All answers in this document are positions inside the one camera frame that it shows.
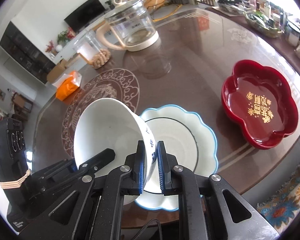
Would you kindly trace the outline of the black television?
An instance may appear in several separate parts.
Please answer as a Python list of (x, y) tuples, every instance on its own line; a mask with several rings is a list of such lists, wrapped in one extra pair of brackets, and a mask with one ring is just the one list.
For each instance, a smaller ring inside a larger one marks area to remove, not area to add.
[(77, 33), (105, 12), (106, 9), (99, 0), (87, 0), (70, 13), (64, 22)]

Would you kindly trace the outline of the red flower-shaped dish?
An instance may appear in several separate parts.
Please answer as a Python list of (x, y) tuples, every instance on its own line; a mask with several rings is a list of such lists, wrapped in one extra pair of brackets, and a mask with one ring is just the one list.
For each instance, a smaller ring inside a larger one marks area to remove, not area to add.
[(298, 126), (298, 108), (287, 80), (253, 60), (234, 65), (222, 85), (221, 102), (247, 142), (261, 150), (274, 148)]

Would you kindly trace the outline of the floral patterned cloth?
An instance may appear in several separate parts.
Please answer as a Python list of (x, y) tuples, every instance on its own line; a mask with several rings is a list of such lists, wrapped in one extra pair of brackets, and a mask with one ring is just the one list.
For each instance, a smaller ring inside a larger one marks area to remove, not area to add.
[(300, 212), (300, 164), (274, 195), (257, 205), (257, 211), (279, 234), (288, 228)]

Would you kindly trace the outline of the blue scalloped bowl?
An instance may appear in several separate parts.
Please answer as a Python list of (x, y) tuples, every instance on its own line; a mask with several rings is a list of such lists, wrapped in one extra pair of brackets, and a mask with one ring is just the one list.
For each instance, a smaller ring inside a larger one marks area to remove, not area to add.
[[(164, 142), (166, 152), (174, 155), (178, 164), (205, 177), (217, 172), (217, 139), (199, 114), (177, 105), (164, 105), (144, 110), (140, 118), (151, 129), (155, 140)], [(165, 197), (161, 194), (157, 166), (135, 202), (151, 211), (178, 210), (177, 196)]]

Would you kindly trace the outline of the orange tissue pack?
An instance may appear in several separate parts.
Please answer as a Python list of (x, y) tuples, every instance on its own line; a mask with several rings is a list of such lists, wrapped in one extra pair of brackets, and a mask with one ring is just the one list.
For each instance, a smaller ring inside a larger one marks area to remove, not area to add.
[(77, 71), (72, 71), (69, 74), (63, 74), (52, 85), (57, 88), (56, 98), (60, 101), (64, 101), (75, 90), (77, 90), (82, 81), (82, 75)]

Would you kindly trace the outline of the white tv cabinet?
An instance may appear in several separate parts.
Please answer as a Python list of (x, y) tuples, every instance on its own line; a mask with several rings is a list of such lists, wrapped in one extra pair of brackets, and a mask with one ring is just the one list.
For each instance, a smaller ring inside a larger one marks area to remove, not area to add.
[(54, 64), (58, 64), (62, 59), (69, 60), (71, 57), (73, 57), (73, 55), (76, 53), (75, 43), (90, 30), (96, 31), (101, 25), (103, 25), (105, 23), (105, 16), (108, 12), (109, 11), (107, 11), (105, 14), (102, 14), (91, 24), (84, 27), (83, 30), (80, 31), (71, 41), (69, 41), (51, 61)]

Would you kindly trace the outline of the cardboard box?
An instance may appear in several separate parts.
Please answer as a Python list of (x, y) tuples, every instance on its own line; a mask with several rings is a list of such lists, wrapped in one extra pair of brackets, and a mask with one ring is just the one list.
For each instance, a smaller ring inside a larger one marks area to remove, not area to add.
[(65, 59), (62, 59), (58, 64), (54, 66), (54, 68), (49, 72), (47, 75), (47, 81), (49, 83), (54, 83), (60, 75), (63, 74), (63, 72), (67, 68), (67, 61)]

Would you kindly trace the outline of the small potted plant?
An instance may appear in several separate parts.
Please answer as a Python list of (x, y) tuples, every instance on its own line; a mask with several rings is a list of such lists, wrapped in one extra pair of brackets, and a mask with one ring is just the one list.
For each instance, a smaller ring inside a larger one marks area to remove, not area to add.
[(113, 5), (112, 0), (105, 1), (105, 4), (109, 7), (110, 10), (113, 10), (115, 8), (115, 5)]

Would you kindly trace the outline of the dark display cabinet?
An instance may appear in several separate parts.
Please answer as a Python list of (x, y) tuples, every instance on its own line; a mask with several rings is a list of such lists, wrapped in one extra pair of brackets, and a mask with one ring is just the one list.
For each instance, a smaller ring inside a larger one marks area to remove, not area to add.
[(0, 40), (1, 48), (41, 83), (47, 83), (47, 75), (55, 64), (43, 54), (24, 34), (10, 22)]

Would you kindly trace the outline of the red flower vase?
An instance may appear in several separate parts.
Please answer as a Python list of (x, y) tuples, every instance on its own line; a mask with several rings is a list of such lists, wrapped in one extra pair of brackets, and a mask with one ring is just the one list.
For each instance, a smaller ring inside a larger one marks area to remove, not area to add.
[(49, 53), (51, 57), (55, 57), (57, 55), (53, 40), (49, 41), (48, 45), (46, 46), (45, 52)]

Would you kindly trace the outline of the basket of sundries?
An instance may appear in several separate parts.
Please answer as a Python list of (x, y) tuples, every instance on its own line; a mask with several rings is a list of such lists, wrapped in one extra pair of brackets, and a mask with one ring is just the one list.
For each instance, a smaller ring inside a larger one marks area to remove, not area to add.
[(244, 13), (247, 24), (269, 38), (277, 38), (284, 34), (284, 31), (279, 28), (273, 28), (268, 25), (262, 18), (256, 16), (253, 12)]

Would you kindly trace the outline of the clear plastic peanut jar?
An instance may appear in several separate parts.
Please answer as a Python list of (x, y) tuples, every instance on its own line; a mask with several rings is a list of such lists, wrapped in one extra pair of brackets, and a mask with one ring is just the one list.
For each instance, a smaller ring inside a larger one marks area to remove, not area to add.
[(101, 68), (111, 58), (110, 51), (98, 41), (93, 30), (74, 43), (74, 50), (94, 69)]

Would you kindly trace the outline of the white bowl blue characters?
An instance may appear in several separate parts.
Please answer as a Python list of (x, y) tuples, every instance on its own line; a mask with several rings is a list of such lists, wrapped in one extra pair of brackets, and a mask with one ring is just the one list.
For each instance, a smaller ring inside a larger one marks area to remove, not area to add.
[(77, 167), (93, 156), (110, 148), (115, 159), (95, 173), (107, 175), (112, 169), (125, 163), (126, 156), (136, 152), (138, 141), (145, 144), (146, 183), (156, 165), (156, 141), (149, 126), (124, 103), (112, 98), (92, 102), (82, 113), (74, 136), (74, 158)]

